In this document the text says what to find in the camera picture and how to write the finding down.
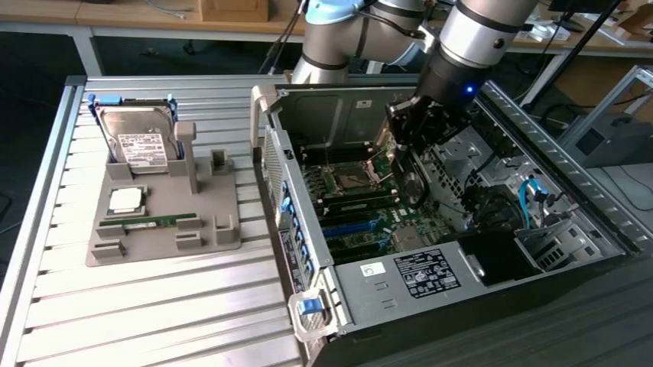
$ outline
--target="hard drive label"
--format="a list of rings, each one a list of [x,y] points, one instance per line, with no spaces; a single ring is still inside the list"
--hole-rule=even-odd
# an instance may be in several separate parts
[[[119,134],[119,142],[131,167],[167,165],[161,134]]]
[[[394,260],[408,293],[414,298],[430,296],[461,286],[448,267],[447,259],[438,248]]]

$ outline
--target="blue pcie slot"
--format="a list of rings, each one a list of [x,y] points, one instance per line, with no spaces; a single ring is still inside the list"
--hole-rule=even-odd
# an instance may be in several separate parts
[[[378,219],[358,224],[350,224],[347,226],[324,228],[322,230],[322,234],[324,237],[334,237],[336,235],[350,235],[352,233],[368,232],[376,226],[376,222]]]

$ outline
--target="desk leg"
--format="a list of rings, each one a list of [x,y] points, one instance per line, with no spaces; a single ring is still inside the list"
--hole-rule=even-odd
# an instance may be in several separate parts
[[[533,98],[538,94],[549,78],[551,78],[551,75],[555,72],[555,70],[558,70],[558,67],[562,64],[562,61],[565,60],[567,55],[569,55],[569,51],[565,51],[562,54],[555,55],[553,57],[551,61],[547,64],[547,67],[545,68],[545,70],[539,74],[539,77],[533,83],[533,88],[530,88],[529,93],[523,97],[523,100],[519,102],[519,106],[523,106],[526,103],[530,103],[530,101],[533,101]]]
[[[77,28],[69,33],[75,46],[77,47],[77,53],[80,55],[81,63],[84,64],[84,70],[87,76],[104,75],[101,69],[100,55],[95,47],[93,33],[91,27]]]
[[[383,68],[383,63],[370,60],[367,63],[366,74],[380,74],[380,69]]]

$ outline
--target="wooden box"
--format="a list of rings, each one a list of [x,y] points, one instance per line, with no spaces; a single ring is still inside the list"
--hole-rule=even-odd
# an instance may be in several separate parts
[[[203,21],[267,21],[270,0],[199,0]]]

